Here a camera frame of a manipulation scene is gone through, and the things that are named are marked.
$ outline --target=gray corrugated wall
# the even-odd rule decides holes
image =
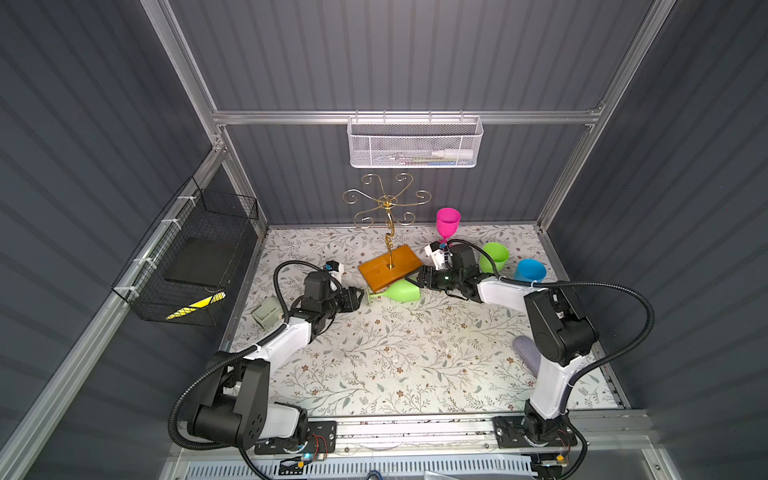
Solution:
[[[220,110],[595,108],[650,0],[172,1]],[[230,126],[272,225],[350,223],[343,127]],[[464,221],[536,220],[584,128],[485,126],[478,166],[410,170]]]
[[[678,2],[550,235],[571,278],[645,293],[657,326],[614,363],[685,478],[768,451],[768,2]],[[586,293],[607,351],[641,308]]]
[[[387,193],[401,190],[395,180],[400,170],[349,165],[343,126],[232,125],[227,130],[253,187],[269,199],[262,208],[272,225],[350,223],[357,212],[375,205],[366,199],[348,205],[341,198],[344,190],[381,195],[379,188],[360,182],[367,173],[381,176]],[[415,203],[414,193],[421,189],[432,193],[432,201],[394,211],[411,210],[419,222],[433,221],[442,207],[458,208],[462,221],[535,220],[583,132],[581,125],[489,125],[477,167],[405,170],[414,182],[401,203]]]
[[[138,2],[0,2],[0,72],[4,444],[210,143]],[[130,456],[132,478],[153,475],[160,410],[216,342],[126,320],[35,471],[120,478],[73,473],[112,445],[104,457]]]
[[[597,106],[648,0],[171,4],[220,110]]]

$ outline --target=ventilation grille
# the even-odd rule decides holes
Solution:
[[[520,455],[477,454],[442,456],[398,456],[371,458],[329,458],[310,463],[303,474],[278,475],[277,460],[254,460],[256,467],[270,478],[365,478],[371,470],[378,470],[398,479],[423,478],[424,472],[443,475],[514,475],[537,476],[531,470],[531,459]],[[190,462],[187,477],[192,480],[251,479],[256,476],[242,461]]]

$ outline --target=white wire mesh basket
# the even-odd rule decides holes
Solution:
[[[480,117],[350,117],[349,163],[355,168],[471,168],[482,139]]]

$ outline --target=black wire mesh basket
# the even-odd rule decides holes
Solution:
[[[216,326],[232,304],[224,300],[238,293],[233,276],[250,260],[257,220],[255,198],[198,188],[175,219],[162,220],[168,225],[156,247],[142,259],[133,255],[112,289],[141,319]],[[132,284],[118,284],[137,261]]]

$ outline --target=wooden base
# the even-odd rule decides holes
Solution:
[[[387,267],[389,264],[388,252],[358,267],[362,273],[362,278],[366,279],[371,290],[379,292],[423,265],[408,245],[397,247],[392,251],[392,262],[395,267]]]

